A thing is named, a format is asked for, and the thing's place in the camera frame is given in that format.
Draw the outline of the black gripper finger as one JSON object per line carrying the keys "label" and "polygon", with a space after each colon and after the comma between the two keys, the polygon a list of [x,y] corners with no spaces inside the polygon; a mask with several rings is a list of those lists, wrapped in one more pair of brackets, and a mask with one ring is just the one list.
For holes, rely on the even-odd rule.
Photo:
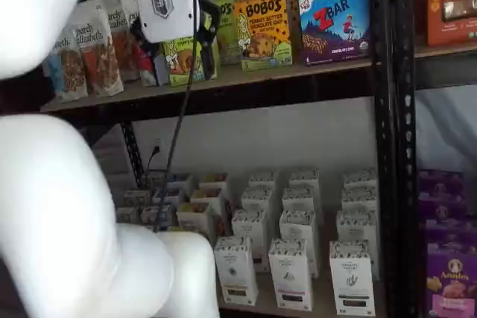
{"label": "black gripper finger", "polygon": [[212,44],[216,38],[221,21],[221,10],[210,0],[198,0],[200,20],[196,40],[200,45],[200,58],[203,76],[210,80],[215,73],[215,59],[212,53]]}
{"label": "black gripper finger", "polygon": [[140,70],[150,72],[157,71],[156,58],[162,53],[159,43],[149,42],[142,31],[140,19],[135,19],[130,26],[130,33],[133,36],[133,54],[136,58]]}

